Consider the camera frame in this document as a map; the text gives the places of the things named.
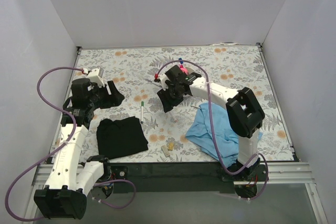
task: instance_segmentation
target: light blue towel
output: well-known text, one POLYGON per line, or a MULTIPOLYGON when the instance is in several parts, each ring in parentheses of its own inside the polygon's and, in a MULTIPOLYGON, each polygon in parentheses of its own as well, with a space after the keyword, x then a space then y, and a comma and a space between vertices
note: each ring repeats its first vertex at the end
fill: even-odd
MULTIPOLYGON (((199 145, 201 150, 218 160, 209 120, 208 103, 202 103, 197 110, 195 121, 187 131, 185 137, 199 145)), ((238 157, 238 135, 231 129, 225 109, 212 103, 212 115, 216 143, 226 167, 236 162, 238 157)))

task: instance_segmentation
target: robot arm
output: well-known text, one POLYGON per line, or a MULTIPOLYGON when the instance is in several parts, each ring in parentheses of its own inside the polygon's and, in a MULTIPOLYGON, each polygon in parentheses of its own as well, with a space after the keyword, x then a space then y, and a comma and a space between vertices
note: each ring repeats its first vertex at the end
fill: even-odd
POLYGON ((90 157, 77 176, 81 148, 94 110, 119 106, 124 99, 113 81, 104 83, 102 74, 102 69, 93 69, 86 78, 74 80, 71 84, 72 96, 66 100, 63 108, 75 117, 76 131, 66 143, 73 124, 72 119, 64 113, 61 119, 60 144, 66 145, 57 153, 44 189, 36 190, 34 194, 34 201, 46 218, 81 219, 85 213, 89 191, 97 181, 106 181, 111 175, 107 166, 108 159, 98 155, 90 157))
MULTIPOLYGON (((157 94, 164 112, 179 105, 186 94, 208 100, 205 78, 198 73, 187 75, 177 65, 158 76, 155 81, 162 85, 157 94)), ((231 128, 239 137, 238 163, 244 165, 252 155, 258 154, 259 129, 265 114, 249 88, 236 90, 210 83, 210 93, 212 102, 227 110, 231 128)), ((247 169, 257 166, 258 162, 256 156, 247 165, 247 169)))

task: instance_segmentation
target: floral pattern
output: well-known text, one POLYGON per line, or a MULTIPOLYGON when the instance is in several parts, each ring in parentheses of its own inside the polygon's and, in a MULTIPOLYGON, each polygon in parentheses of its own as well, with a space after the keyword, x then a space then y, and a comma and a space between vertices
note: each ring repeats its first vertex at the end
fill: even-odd
MULTIPOLYGON (((212 82, 226 87, 241 89, 249 87, 260 102, 266 118, 261 131, 263 136, 258 144, 259 151, 267 160, 293 160, 291 149, 280 117, 278 107, 265 72, 263 61, 256 46, 226 47, 171 47, 138 49, 83 50, 77 67, 104 69, 104 78, 113 80, 117 89, 125 96, 119 107, 97 109, 91 121, 89 133, 83 144, 80 162, 92 155, 98 155, 96 130, 105 118, 120 120, 129 116, 140 117, 141 101, 144 101, 145 137, 149 150, 128 157, 114 159, 113 162, 210 162, 212 157, 203 153, 184 134, 192 125, 196 108, 205 102, 200 98, 188 97, 172 111, 178 122, 165 114, 161 101, 156 95, 160 90, 153 83, 154 74, 160 66, 182 57, 202 66, 212 82), (161 146, 174 144, 169 157, 165 157, 161 146)), ((201 73, 194 66, 191 69, 201 73)))

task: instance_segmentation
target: wall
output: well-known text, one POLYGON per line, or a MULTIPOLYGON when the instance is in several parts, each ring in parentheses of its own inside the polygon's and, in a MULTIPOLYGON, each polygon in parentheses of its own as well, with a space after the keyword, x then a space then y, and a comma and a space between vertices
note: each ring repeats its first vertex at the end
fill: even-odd
POLYGON ((295 150, 336 223, 336 0, 286 0, 264 51, 295 150))
POLYGON ((83 47, 262 42, 285 0, 51 0, 83 47))
MULTIPOLYGON (((59 113, 39 99, 38 78, 50 68, 73 66, 76 47, 50 0, 0 0, 0 216, 17 223, 5 210, 9 184, 30 164, 48 153, 59 113)), ((54 73, 42 93, 61 105, 70 72, 54 73)), ((10 205, 24 216, 34 172, 23 177, 11 193, 10 205)))

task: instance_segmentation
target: gray floor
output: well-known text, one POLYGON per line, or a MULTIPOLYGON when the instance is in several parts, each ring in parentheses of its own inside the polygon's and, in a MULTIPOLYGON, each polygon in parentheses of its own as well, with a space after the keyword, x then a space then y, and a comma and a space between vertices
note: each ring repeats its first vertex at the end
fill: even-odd
MULTIPOLYGON (((109 201, 124 204, 130 194, 112 195, 109 201)), ((41 220, 59 223, 317 223, 304 184, 268 185, 252 202, 228 199, 215 192, 138 193, 123 210, 92 201, 82 220, 41 220)))

